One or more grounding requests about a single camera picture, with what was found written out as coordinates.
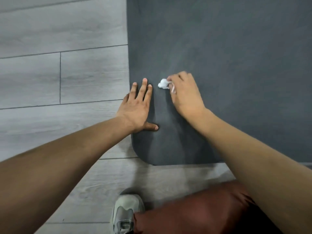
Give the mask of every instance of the white tissue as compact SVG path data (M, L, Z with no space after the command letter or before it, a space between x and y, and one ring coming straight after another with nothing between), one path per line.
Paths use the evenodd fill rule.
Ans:
M164 90L168 90L168 85L171 83L171 81L167 81L166 79L162 79L160 83L158 84L158 87Z

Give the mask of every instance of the person's left hand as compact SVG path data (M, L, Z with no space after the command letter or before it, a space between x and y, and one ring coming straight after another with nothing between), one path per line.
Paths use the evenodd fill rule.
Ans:
M124 120L129 122L129 124L133 127L132 131L134 133L141 130L158 130L157 125L146 121L149 113L149 104L151 101L153 87L152 85L147 86L147 79L144 78L138 96L135 98L137 87L138 84L134 82L130 93L124 97L116 113L116 117L123 117Z

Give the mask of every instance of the gray mat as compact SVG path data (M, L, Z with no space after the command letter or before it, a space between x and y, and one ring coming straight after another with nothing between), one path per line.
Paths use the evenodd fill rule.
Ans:
M154 165L220 161L158 82L191 72L214 114L312 162L312 0L127 0L130 83L154 86L156 133L132 136Z

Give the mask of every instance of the shoe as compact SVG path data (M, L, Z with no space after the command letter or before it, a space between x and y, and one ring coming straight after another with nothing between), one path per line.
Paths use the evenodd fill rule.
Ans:
M111 234L126 234L133 231L133 214L135 212L145 212L141 197L138 195L120 195L111 216Z

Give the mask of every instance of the maroon pants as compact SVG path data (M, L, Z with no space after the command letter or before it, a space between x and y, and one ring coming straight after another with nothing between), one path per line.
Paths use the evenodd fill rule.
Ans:
M135 213L137 234L281 233L237 181Z

